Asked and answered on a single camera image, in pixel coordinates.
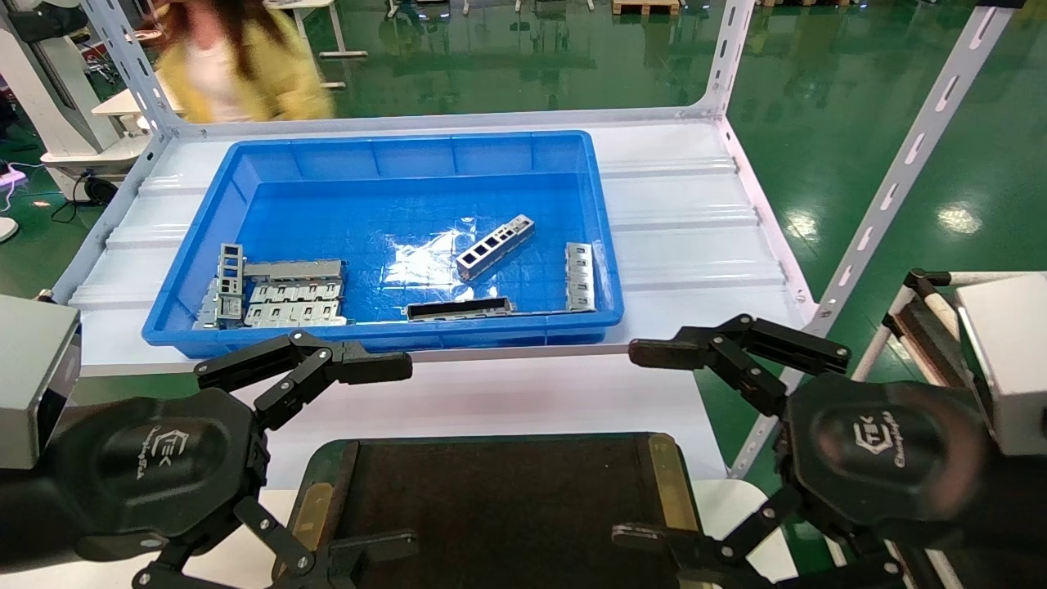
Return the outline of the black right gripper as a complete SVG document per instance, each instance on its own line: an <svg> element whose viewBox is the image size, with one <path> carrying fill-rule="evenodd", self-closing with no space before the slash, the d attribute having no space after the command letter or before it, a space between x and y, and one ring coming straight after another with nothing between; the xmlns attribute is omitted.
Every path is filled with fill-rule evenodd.
<svg viewBox="0 0 1047 589"><path fill-rule="evenodd" d="M714 327L684 326L670 339L634 339L628 357L646 368L709 369L763 416L784 413L785 485L725 539L653 524L612 526L614 544L666 553L681 581L721 588L901 585L901 564L879 548L819 573L763 577L748 556L793 515L834 539L867 533L935 551L1045 556L1045 459L1004 454L968 390L857 383L840 375L852 358L848 347L748 314ZM760 358L817 377L787 403L788 386Z"/></svg>

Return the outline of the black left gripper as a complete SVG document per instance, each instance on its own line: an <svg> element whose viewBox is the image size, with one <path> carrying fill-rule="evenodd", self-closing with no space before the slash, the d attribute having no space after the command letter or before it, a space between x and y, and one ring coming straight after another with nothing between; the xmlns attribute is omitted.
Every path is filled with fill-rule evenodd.
<svg viewBox="0 0 1047 589"><path fill-rule="evenodd" d="M134 588L226 588L183 568L192 551L209 551L239 520L285 566L272 588L357 588L371 564L418 553L409 529L308 551L255 499L270 460L265 429L287 425L330 385L408 380L407 352L371 353L358 340L296 330L205 359L194 373L200 388L227 393L279 381L253 411L221 390L67 409L37 465L2 471L4 573L130 560L168 546Z"/></svg>

